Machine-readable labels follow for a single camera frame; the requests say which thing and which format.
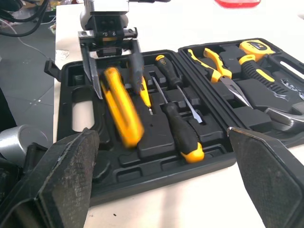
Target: black cable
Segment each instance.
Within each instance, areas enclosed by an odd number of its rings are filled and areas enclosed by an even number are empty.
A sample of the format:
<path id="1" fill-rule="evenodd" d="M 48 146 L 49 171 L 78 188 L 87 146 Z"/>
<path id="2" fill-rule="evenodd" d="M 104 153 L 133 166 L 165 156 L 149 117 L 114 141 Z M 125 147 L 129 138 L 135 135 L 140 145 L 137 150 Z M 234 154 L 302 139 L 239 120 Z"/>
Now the black cable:
<path id="1" fill-rule="evenodd" d="M 20 23 L 29 22 L 29 21 L 31 21 L 31 20 L 33 20 L 33 19 L 35 19 L 35 18 L 37 18 L 41 15 L 43 9 L 48 6 L 48 2 L 49 2 L 49 0 L 44 0 L 43 3 L 41 4 L 41 6 L 39 7 L 39 9 L 37 10 L 37 12 L 34 15 L 30 16 L 29 18 L 16 19 L 16 18 L 9 18 L 9 17 L 6 17 L 4 15 L 0 15 L 0 18 L 5 19 L 5 20 L 10 21 L 10 22 L 20 22 Z"/>
<path id="2" fill-rule="evenodd" d="M 39 28 L 46 10 L 47 10 L 47 5 L 42 10 L 39 20 L 37 21 L 37 24 L 34 26 L 34 28 L 32 28 L 32 30 L 25 32 L 25 33 L 21 33 L 21 34 L 12 34 L 12 33 L 6 33 L 6 32 L 0 31 L 0 35 L 4 35 L 4 36 L 8 36 L 8 37 L 25 37 L 25 36 L 28 36 L 28 35 L 34 33 Z"/>

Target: yellow and black screwdriver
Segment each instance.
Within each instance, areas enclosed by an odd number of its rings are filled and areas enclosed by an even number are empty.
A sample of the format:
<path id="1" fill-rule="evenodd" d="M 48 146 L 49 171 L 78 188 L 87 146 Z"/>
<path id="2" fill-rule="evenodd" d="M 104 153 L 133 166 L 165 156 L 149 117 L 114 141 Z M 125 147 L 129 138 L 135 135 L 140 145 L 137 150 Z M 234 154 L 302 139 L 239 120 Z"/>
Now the yellow and black screwdriver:
<path id="1" fill-rule="evenodd" d="M 205 154 L 196 133 L 180 116 L 176 104 L 168 102 L 155 77 L 152 77 L 152 79 L 165 101 L 163 111 L 169 120 L 173 138 L 181 155 L 186 159 L 187 163 L 195 163 L 203 160 Z"/>
<path id="2" fill-rule="evenodd" d="M 186 104 L 188 105 L 189 109 L 192 112 L 194 119 L 196 119 L 199 123 L 202 123 L 203 120 L 201 119 L 200 115 L 196 113 L 190 101 L 187 99 L 186 95 L 183 93 L 181 89 L 182 80 L 177 77 L 172 62 L 170 62 L 170 60 L 166 58 L 164 55 L 157 56 L 155 61 L 156 61 L 156 66 L 165 75 L 165 77 L 169 81 L 170 86 L 172 88 L 177 88 L 181 92 L 182 96 L 184 97 L 184 100 L 186 101 Z"/>

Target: yellow pliers handle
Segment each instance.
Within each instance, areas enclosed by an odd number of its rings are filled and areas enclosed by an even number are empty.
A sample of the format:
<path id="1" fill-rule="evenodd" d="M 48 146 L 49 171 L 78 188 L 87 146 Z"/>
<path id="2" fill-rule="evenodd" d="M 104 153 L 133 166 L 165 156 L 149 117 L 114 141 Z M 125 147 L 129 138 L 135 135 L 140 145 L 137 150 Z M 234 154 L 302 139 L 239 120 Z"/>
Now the yellow pliers handle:
<path id="1" fill-rule="evenodd" d="M 204 57 L 211 58 L 212 61 L 215 62 L 217 70 L 221 73 L 222 76 L 226 76 L 232 79 L 232 72 L 224 66 L 223 61 L 217 53 L 211 51 L 209 48 L 205 48 Z"/>

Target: black plastic tool case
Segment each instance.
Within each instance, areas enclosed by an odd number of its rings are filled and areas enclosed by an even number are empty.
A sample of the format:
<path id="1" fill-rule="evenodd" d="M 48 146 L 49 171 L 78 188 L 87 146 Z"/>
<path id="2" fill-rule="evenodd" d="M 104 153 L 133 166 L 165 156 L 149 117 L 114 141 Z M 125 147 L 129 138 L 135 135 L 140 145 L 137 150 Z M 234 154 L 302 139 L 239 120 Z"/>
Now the black plastic tool case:
<path id="1" fill-rule="evenodd" d="M 222 44 L 209 44 L 208 46 L 213 45 L 215 48 Z M 197 57 L 200 57 L 199 52 L 201 51 L 202 54 L 203 47 L 207 46 L 196 45 L 190 48 L 197 53 Z M 196 67 L 190 59 L 187 59 L 188 57 L 185 55 L 187 48 L 189 47 L 181 48 L 179 53 L 169 50 L 143 53 L 144 77 L 152 102 L 153 115 L 149 113 L 141 98 L 132 92 L 128 81 L 129 70 L 126 68 L 127 56 L 97 60 L 99 73 L 102 73 L 109 66 L 119 68 L 123 83 L 130 92 L 144 125 L 144 136 L 137 148 L 134 149 L 126 149 L 123 146 L 106 101 L 99 100 L 95 95 L 85 76 L 82 62 L 69 63 L 61 70 L 57 140 L 76 133 L 72 130 L 73 104 L 87 100 L 93 102 L 95 124 L 92 129 L 99 132 L 100 146 L 93 173 L 91 205 L 155 189 L 231 166 L 235 163 L 235 156 L 226 134 L 227 128 L 237 126 L 258 130 L 258 128 L 253 127 L 255 125 L 249 124 L 239 117 L 237 109 L 240 107 L 227 99 L 231 95 L 226 95 L 226 97 L 221 94 L 204 76 L 204 71 Z M 200 114 L 203 123 L 199 124 L 193 119 L 180 91 L 170 88 L 164 75 L 154 65 L 155 58 L 160 54 L 165 55 L 174 64 L 176 73 L 183 80 L 183 91 Z M 168 120 L 162 112 L 164 100 L 158 93 L 151 76 L 157 79 L 165 91 L 167 99 L 177 104 L 181 116 L 197 133 L 206 153 L 203 161 L 187 164 L 176 150 Z M 274 136 L 272 131 L 265 130 L 264 132 Z M 300 144 L 297 137 L 302 138 L 303 135 L 291 135 L 289 136 L 290 140 L 284 139 L 282 141 L 287 145 Z"/>

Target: screwdriver handle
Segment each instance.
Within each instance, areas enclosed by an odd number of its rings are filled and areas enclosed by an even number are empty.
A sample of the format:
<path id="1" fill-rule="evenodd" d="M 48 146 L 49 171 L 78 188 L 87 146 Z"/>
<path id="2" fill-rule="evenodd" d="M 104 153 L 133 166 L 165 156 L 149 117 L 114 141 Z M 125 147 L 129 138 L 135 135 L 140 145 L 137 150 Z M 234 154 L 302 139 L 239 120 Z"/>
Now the screwdriver handle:
<path id="1" fill-rule="evenodd" d="M 167 103 L 163 106 L 167 115 L 171 132 L 181 155 L 188 163 L 199 162 L 204 159 L 202 145 L 199 143 L 194 130 L 183 120 L 175 103 Z"/>
<path id="2" fill-rule="evenodd" d="M 164 55 L 159 55 L 155 59 L 156 66 L 159 70 L 165 75 L 167 80 L 169 81 L 169 85 L 172 88 L 176 88 L 177 86 L 182 87 L 182 80 L 177 77 L 172 62 L 166 58 Z"/>

